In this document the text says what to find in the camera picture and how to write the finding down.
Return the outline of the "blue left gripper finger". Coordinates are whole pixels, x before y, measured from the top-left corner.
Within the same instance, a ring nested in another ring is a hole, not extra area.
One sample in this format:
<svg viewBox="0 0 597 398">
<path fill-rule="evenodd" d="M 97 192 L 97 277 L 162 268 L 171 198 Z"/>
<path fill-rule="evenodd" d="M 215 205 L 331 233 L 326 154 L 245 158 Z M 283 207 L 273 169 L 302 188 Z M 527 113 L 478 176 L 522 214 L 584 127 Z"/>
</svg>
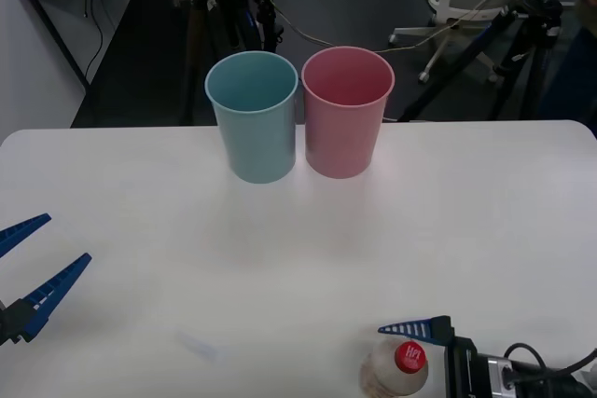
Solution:
<svg viewBox="0 0 597 398">
<path fill-rule="evenodd" d="M 84 253 L 25 297 L 7 307 L 7 339 L 31 342 L 49 321 L 50 314 L 64 299 L 92 260 Z"/>
<path fill-rule="evenodd" d="M 0 231 L 0 257 L 4 257 L 40 227 L 51 220 L 47 213 L 22 221 Z"/>
</svg>

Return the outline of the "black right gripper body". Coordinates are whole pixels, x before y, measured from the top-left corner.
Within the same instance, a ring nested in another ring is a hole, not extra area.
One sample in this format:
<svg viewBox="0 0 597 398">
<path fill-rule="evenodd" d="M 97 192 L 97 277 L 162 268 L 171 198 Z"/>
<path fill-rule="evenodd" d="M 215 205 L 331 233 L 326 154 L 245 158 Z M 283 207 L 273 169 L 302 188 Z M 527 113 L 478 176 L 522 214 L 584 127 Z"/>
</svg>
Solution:
<svg viewBox="0 0 597 398">
<path fill-rule="evenodd" d="M 444 351 L 446 396 L 475 398 L 477 389 L 473 374 L 477 348 L 470 338 L 455 336 Z"/>
</svg>

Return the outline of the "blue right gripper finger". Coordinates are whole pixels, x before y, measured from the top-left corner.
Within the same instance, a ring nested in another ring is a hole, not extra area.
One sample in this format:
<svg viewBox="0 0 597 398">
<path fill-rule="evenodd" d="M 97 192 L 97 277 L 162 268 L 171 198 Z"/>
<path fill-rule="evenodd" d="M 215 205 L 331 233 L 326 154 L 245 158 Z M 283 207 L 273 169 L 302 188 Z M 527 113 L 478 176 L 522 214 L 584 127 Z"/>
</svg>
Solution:
<svg viewBox="0 0 597 398">
<path fill-rule="evenodd" d="M 454 329 L 451 326 L 451 317 L 448 315 L 390 323 L 379 327 L 377 332 L 388 336 L 404 336 L 440 347 L 448 347 L 454 339 Z"/>
</svg>

